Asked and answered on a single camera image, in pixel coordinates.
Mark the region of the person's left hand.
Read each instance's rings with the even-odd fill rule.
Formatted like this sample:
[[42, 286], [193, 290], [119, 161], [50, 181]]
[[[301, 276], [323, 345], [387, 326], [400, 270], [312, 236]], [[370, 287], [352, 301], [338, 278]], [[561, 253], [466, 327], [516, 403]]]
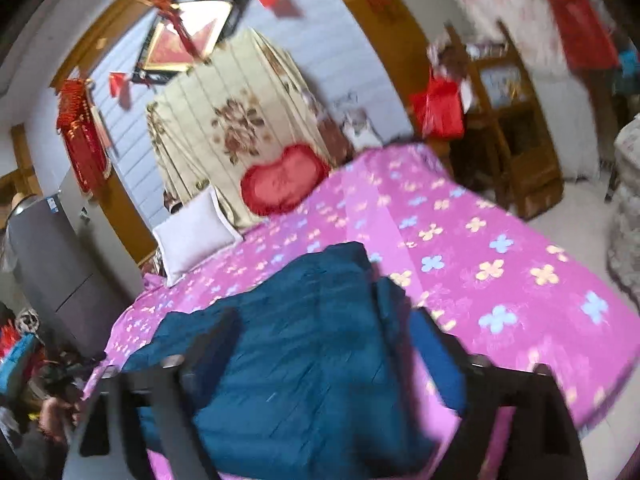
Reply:
[[49, 439], [67, 443], [67, 435], [78, 423], [80, 405], [70, 403], [58, 396], [49, 396], [43, 401], [38, 419], [39, 430]]

